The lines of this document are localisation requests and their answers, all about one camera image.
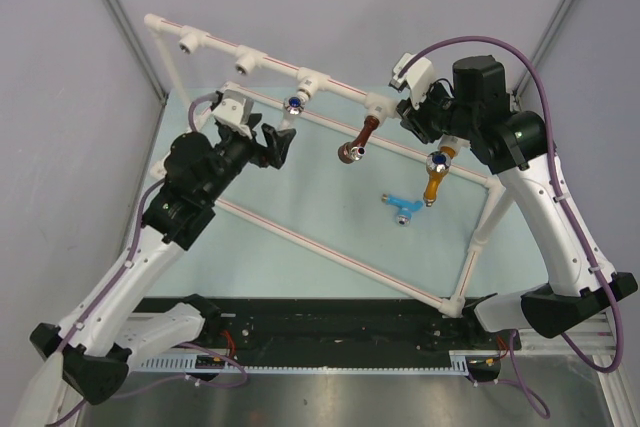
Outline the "white water faucet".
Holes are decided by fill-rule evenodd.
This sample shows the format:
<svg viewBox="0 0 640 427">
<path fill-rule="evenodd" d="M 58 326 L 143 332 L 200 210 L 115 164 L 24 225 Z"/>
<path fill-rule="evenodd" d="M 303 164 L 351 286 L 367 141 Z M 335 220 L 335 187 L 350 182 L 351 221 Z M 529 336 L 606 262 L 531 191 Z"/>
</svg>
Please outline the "white water faucet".
<svg viewBox="0 0 640 427">
<path fill-rule="evenodd" d="M 291 129 L 298 117 L 306 109 L 311 97 L 308 92 L 298 90 L 295 94 L 286 97 L 282 102 L 282 118 L 277 127 L 278 131 Z"/>
</svg>

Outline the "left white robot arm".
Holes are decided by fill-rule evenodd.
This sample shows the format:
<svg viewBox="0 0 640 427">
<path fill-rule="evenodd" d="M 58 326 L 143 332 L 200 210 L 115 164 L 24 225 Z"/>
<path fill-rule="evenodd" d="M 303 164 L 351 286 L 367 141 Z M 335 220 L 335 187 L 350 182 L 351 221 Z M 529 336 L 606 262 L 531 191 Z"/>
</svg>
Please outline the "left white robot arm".
<svg viewBox="0 0 640 427">
<path fill-rule="evenodd" d="M 217 144 L 199 132 L 173 141 L 164 179 L 141 198 L 130 247 L 71 314 L 38 324 L 30 335 L 43 359 L 61 353 L 62 379 L 91 405 L 111 398 L 135 361 L 191 340 L 207 347 L 220 337 L 216 310 L 193 296 L 156 316 L 143 334 L 122 331 L 149 288 L 214 218 L 217 199 L 243 168 L 281 168 L 296 136 L 295 129 L 279 131 L 258 114 L 249 116 L 247 133 L 216 125 Z"/>
</svg>

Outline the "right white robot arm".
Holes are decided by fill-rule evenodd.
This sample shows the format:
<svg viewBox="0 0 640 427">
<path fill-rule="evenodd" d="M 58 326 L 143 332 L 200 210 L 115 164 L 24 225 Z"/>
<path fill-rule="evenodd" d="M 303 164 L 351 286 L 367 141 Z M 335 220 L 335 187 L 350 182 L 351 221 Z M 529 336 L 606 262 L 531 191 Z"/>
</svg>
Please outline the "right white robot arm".
<svg viewBox="0 0 640 427">
<path fill-rule="evenodd" d="M 484 348 L 498 331 L 522 328 L 554 338 L 637 292 L 634 276 L 617 271 L 597 248 L 589 263 L 571 224 L 581 217 L 561 206 L 570 194 L 559 158 L 548 156 L 545 123 L 534 112 L 511 110 L 504 66 L 491 55 L 472 56 L 456 61 L 452 73 L 447 90 L 428 59 L 401 57 L 390 82 L 410 92 L 396 108 L 401 125 L 423 143 L 445 136 L 469 142 L 519 207 L 548 274 L 539 287 L 479 301 L 461 323 L 463 340 Z"/>
</svg>

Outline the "amber yellow water faucet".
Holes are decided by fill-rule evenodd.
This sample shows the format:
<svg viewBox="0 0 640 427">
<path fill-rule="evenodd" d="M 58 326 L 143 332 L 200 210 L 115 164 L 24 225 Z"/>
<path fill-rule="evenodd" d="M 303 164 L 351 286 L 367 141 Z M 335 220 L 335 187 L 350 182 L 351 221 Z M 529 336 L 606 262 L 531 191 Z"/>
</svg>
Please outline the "amber yellow water faucet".
<svg viewBox="0 0 640 427">
<path fill-rule="evenodd" d="M 438 189 L 443 179 L 448 175 L 452 159 L 456 156 L 451 147 L 440 147 L 431 152 L 426 158 L 427 185 L 423 194 L 426 207 L 431 207 L 437 200 Z"/>
</svg>

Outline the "dark red water faucet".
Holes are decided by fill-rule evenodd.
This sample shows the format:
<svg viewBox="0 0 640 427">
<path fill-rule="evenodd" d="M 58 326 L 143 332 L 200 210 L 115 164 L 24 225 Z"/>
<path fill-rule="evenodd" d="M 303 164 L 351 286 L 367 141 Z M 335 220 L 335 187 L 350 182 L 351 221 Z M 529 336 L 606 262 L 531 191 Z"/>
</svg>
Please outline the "dark red water faucet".
<svg viewBox="0 0 640 427">
<path fill-rule="evenodd" d="M 355 139 L 339 147 L 337 151 L 339 160 L 344 164 L 352 164 L 361 160 L 366 153 L 367 142 L 380 125 L 381 121 L 377 117 L 368 115 Z"/>
</svg>

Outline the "blue water faucet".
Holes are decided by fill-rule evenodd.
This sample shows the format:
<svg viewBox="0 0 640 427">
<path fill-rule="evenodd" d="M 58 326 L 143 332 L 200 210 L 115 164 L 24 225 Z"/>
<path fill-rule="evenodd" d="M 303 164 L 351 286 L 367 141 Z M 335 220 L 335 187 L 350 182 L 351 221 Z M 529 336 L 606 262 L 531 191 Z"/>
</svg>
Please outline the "blue water faucet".
<svg viewBox="0 0 640 427">
<path fill-rule="evenodd" d="M 409 201 L 391 194 L 383 194 L 381 201 L 385 205 L 396 209 L 395 221 L 399 226 L 406 227 L 411 223 L 413 215 L 424 207 L 424 202 Z"/>
</svg>

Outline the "light green table mat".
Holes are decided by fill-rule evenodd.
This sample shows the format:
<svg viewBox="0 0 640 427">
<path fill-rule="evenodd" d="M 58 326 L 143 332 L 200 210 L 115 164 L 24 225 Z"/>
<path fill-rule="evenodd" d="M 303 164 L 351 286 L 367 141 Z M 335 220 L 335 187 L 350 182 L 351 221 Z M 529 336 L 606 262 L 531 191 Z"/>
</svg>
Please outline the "light green table mat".
<svg viewBox="0 0 640 427">
<path fill-rule="evenodd" d="M 308 109 L 360 130 L 361 106 L 318 95 Z M 280 170 L 249 165 L 221 199 L 367 264 L 420 291 L 449 297 L 455 290 L 468 243 L 488 189 L 451 172 L 434 206 L 396 223 L 383 194 L 421 200 L 424 161 L 368 144 L 364 159 L 339 161 L 346 135 L 299 119 L 287 161 Z M 187 129 L 187 109 L 171 92 L 151 163 L 166 155 Z M 272 232 L 223 210 L 191 249 L 155 282 L 147 297 L 398 298 L 403 295 Z M 539 249 L 519 209 L 493 231 L 468 281 L 473 297 L 508 294 L 547 281 Z"/>
</svg>

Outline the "white PVC pipe frame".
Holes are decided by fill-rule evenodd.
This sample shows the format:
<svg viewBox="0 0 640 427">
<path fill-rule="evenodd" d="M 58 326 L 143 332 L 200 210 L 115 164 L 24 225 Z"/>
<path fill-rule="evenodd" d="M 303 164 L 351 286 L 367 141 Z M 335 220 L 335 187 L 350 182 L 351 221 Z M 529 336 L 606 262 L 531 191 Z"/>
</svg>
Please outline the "white PVC pipe frame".
<svg viewBox="0 0 640 427">
<path fill-rule="evenodd" d="M 173 89 L 175 90 L 175 92 L 177 92 L 185 107 L 190 107 L 192 101 L 183 85 L 181 75 L 176 68 L 173 56 L 169 52 L 168 47 L 164 41 L 163 34 L 172 34 L 178 36 L 179 48 L 187 55 L 193 54 L 198 48 L 202 47 L 214 49 L 233 56 L 235 58 L 235 69 L 240 75 L 248 76 L 255 69 L 262 68 L 295 78 L 296 81 L 298 81 L 296 92 L 298 90 L 304 90 L 308 92 L 311 97 L 310 101 L 314 96 L 317 95 L 318 92 L 329 92 L 339 97 L 345 98 L 349 101 L 355 102 L 356 104 L 362 105 L 366 110 L 365 118 L 368 115 L 375 116 L 381 121 L 381 125 L 383 125 L 384 121 L 387 119 L 400 118 L 397 113 L 393 113 L 395 112 L 395 108 L 397 107 L 399 101 L 394 101 L 390 97 L 357 89 L 353 86 L 337 81 L 327 74 L 306 67 L 294 66 L 285 61 L 271 57 L 269 54 L 266 54 L 254 48 L 241 44 L 235 44 L 230 41 L 214 37 L 212 34 L 192 26 L 176 24 L 155 14 L 145 15 L 144 23 L 147 29 L 150 31 L 152 37 L 154 38 L 161 59 L 172 82 Z M 275 100 L 264 94 L 260 94 L 246 87 L 243 87 L 237 83 L 228 81 L 223 85 L 222 90 L 223 93 L 226 90 L 234 90 L 244 94 L 254 101 L 261 102 L 275 109 L 282 110 L 283 101 Z M 306 110 L 304 110 L 304 112 L 298 118 L 311 121 L 323 127 L 345 134 L 356 132 L 356 129 L 354 127 L 348 126 L 327 117 L 323 117 L 313 112 L 307 112 Z M 451 147 L 455 150 L 456 156 L 462 148 L 469 148 L 469 142 L 459 137 L 444 135 L 438 140 L 439 143 L 437 149 L 445 146 Z M 400 154 L 413 160 L 423 161 L 426 165 L 426 158 L 428 156 L 426 154 L 412 150 L 403 145 L 396 144 L 392 141 L 377 137 L 373 134 L 368 142 L 385 150 Z M 386 284 L 394 288 L 395 290 L 404 292 L 410 297 L 419 300 L 430 307 L 435 308 L 438 312 L 446 317 L 460 318 L 462 317 L 465 301 L 467 300 L 465 294 L 469 288 L 472 274 L 484 249 L 484 244 L 487 242 L 486 240 L 478 240 L 477 234 L 479 234 L 481 227 L 489 226 L 489 224 L 487 223 L 487 218 L 492 215 L 494 211 L 496 211 L 496 206 L 501 200 L 506 200 L 506 194 L 504 194 L 505 189 L 504 187 L 499 185 L 496 176 L 479 174 L 455 164 L 451 164 L 449 173 L 483 186 L 488 193 L 483 211 L 478 221 L 478 226 L 474 230 L 472 240 L 469 242 L 467 255 L 462 267 L 462 271 L 459 275 L 457 285 L 454 289 L 454 293 L 449 298 L 442 298 L 420 290 L 416 290 L 412 286 L 405 285 L 395 278 L 386 278 L 381 272 L 373 268 L 365 267 L 364 265 L 359 266 L 359 264 L 356 265 L 355 260 L 347 259 L 344 260 L 344 262 L 337 261 L 335 259 L 334 260 L 350 270 L 359 272 L 362 275 L 371 277 L 373 280 L 379 283 Z"/>
</svg>

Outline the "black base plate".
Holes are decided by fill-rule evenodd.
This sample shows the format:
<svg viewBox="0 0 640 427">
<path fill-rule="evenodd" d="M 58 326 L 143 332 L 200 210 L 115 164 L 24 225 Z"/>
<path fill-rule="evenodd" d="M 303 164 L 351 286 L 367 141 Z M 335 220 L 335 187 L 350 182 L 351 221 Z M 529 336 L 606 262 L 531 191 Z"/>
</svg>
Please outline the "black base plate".
<svg viewBox="0 0 640 427">
<path fill-rule="evenodd" d="M 448 367 L 453 351 L 499 359 L 508 331 L 487 333 L 469 315 L 450 319 L 412 299 L 208 298 L 217 308 L 196 337 L 230 347 L 247 367 Z"/>
</svg>

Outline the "aluminium extrusion rail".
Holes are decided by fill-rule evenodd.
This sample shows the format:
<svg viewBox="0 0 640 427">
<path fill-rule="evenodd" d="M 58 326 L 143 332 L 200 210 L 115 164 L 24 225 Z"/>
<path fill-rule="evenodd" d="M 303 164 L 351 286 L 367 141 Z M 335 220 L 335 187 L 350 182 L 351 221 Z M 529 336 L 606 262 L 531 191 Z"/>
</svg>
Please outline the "aluminium extrusion rail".
<svg viewBox="0 0 640 427">
<path fill-rule="evenodd" d="M 612 315 L 606 312 L 572 328 L 569 336 L 590 361 L 604 367 L 614 357 L 615 333 Z M 639 425 L 639 397 L 623 364 L 615 372 L 603 374 L 586 365 L 560 336 L 546 339 L 532 329 L 523 329 L 519 339 L 521 348 L 516 351 L 518 359 L 553 361 L 568 367 L 572 373 L 582 368 L 586 379 L 592 380 L 596 390 L 602 394 L 603 409 L 612 425 Z"/>
</svg>

